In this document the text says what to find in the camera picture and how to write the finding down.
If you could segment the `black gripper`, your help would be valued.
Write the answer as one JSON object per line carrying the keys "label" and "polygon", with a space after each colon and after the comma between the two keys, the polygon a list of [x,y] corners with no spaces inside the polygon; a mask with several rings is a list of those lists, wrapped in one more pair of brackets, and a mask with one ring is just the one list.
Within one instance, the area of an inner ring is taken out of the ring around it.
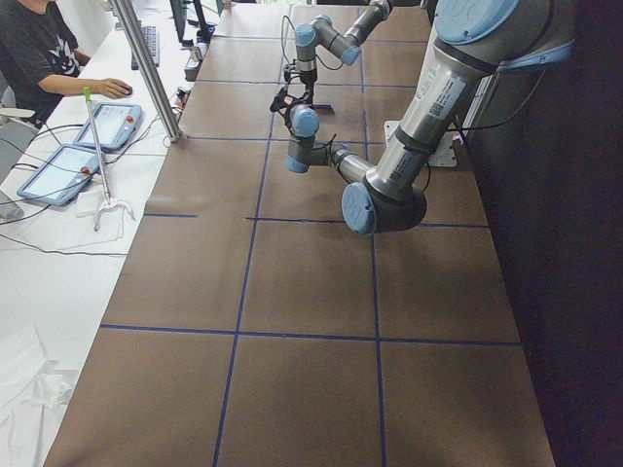
{"label": "black gripper", "polygon": [[302,72],[300,74],[300,81],[305,86],[305,91],[301,99],[305,103],[313,103],[314,85],[316,83],[315,72]]}

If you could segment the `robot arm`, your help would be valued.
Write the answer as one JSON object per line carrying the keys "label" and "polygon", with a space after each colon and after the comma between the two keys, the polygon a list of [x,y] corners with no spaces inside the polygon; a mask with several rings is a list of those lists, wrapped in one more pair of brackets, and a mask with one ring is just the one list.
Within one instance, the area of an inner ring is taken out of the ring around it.
{"label": "robot arm", "polygon": [[353,64],[392,9],[390,1],[370,2],[346,33],[336,30],[326,15],[298,25],[296,57],[285,65],[284,78],[300,79],[305,91],[296,97],[282,88],[270,107],[290,133],[290,171],[305,173],[313,165],[327,165],[347,181],[342,212],[357,234],[404,231],[421,222],[426,199],[415,188],[415,179],[483,78],[561,62],[573,44],[573,1],[438,2],[414,98],[381,159],[371,164],[341,144],[315,139],[316,49],[322,47],[341,63]]}
{"label": "robot arm", "polygon": [[361,46],[393,9],[392,1],[371,1],[353,26],[345,33],[334,28],[332,19],[320,15],[309,23],[295,28],[295,70],[305,85],[303,101],[312,104],[314,84],[317,81],[316,48],[322,47],[338,58],[342,64],[351,66],[361,54]]}

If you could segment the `person's hand on mouse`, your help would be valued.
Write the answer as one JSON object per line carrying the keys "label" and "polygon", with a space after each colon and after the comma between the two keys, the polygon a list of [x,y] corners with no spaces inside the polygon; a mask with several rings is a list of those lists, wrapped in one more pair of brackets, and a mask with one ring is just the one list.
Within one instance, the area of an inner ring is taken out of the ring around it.
{"label": "person's hand on mouse", "polygon": [[115,93],[117,87],[130,87],[130,85],[113,78],[102,79],[97,81],[96,93],[108,98],[118,99]]}

